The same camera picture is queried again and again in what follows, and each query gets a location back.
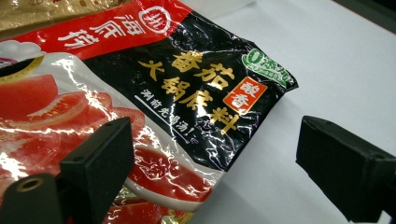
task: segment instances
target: white table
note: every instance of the white table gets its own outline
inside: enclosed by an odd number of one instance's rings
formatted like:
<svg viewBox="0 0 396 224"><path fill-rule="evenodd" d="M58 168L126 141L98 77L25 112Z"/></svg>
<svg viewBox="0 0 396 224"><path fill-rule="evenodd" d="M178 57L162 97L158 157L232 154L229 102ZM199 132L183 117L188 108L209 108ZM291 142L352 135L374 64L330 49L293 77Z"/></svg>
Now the white table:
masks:
<svg viewBox="0 0 396 224"><path fill-rule="evenodd" d="M300 88L271 111L191 224L348 223L295 163L301 119L331 120L396 155L396 35L330 0L258 0L213 21L255 42Z"/></svg>

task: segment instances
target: plastic packaging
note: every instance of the plastic packaging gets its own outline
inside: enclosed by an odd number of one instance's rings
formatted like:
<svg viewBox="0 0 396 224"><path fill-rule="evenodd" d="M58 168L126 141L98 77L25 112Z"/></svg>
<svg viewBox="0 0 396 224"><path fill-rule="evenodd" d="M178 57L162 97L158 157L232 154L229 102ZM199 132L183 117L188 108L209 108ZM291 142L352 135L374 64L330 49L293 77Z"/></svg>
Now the plastic packaging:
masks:
<svg viewBox="0 0 396 224"><path fill-rule="evenodd" d="M104 223L187 223L298 86L254 43L171 0L14 37L0 61L0 190L56 175L100 125L131 118L135 167Z"/></svg>
<svg viewBox="0 0 396 224"><path fill-rule="evenodd" d="M131 0L2 0L0 40L60 21L117 7Z"/></svg>

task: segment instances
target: food package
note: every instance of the food package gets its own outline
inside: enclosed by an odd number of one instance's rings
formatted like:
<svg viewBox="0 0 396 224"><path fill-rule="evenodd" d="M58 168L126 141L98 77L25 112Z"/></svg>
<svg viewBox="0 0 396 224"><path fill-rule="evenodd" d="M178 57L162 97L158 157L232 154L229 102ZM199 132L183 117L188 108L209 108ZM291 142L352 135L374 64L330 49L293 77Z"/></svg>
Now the food package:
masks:
<svg viewBox="0 0 396 224"><path fill-rule="evenodd" d="M5 40L0 67L0 194L24 176L57 175L102 124L131 119L135 165L104 223L187 223L298 87L254 43L172 0Z"/></svg>
<svg viewBox="0 0 396 224"><path fill-rule="evenodd" d="M131 0L1 0L0 40Z"/></svg>

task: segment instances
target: tomato image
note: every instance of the tomato image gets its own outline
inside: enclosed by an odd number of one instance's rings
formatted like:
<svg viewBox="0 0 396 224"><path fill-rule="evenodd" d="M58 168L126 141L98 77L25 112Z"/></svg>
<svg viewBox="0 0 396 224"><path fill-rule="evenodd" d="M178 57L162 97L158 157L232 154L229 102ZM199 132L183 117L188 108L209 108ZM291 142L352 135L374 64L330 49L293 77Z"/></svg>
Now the tomato image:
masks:
<svg viewBox="0 0 396 224"><path fill-rule="evenodd" d="M139 198L115 202L107 212L106 224L161 224L162 208Z"/></svg>
<svg viewBox="0 0 396 224"><path fill-rule="evenodd" d="M0 129L0 197L9 185L24 176L57 175L59 166L54 159L60 145L57 133L11 133Z"/></svg>
<svg viewBox="0 0 396 224"><path fill-rule="evenodd" d="M113 107L111 96L106 92L94 92L87 96L89 109L85 122L91 124L99 119L109 118Z"/></svg>
<svg viewBox="0 0 396 224"><path fill-rule="evenodd" d="M125 117L129 117L131 119L134 138L136 138L145 127L145 114L143 114L143 112L140 110L126 107L114 107L112 111L119 119Z"/></svg>
<svg viewBox="0 0 396 224"><path fill-rule="evenodd" d="M145 189L190 202L203 202L212 190L202 177L161 151L136 146L134 159L128 177Z"/></svg>
<svg viewBox="0 0 396 224"><path fill-rule="evenodd" d="M0 117L18 119L49 105L58 95L52 75L0 82Z"/></svg>
<svg viewBox="0 0 396 224"><path fill-rule="evenodd" d="M24 130L59 129L79 123L79 118L88 111L88 100L82 91L57 96L46 107L21 119L10 122L13 127Z"/></svg>

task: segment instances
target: black bracket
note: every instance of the black bracket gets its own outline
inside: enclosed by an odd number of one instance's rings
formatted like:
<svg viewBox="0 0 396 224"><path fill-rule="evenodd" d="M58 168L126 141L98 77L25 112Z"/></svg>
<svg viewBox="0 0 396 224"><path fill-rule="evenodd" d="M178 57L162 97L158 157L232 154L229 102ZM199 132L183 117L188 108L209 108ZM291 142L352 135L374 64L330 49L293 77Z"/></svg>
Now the black bracket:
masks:
<svg viewBox="0 0 396 224"><path fill-rule="evenodd" d="M104 124L61 162L61 173L27 176L5 192L0 223L102 223L134 165L131 121Z"/></svg>
<svg viewBox="0 0 396 224"><path fill-rule="evenodd" d="M396 158L354 133L304 116L296 162L348 221L396 217Z"/></svg>

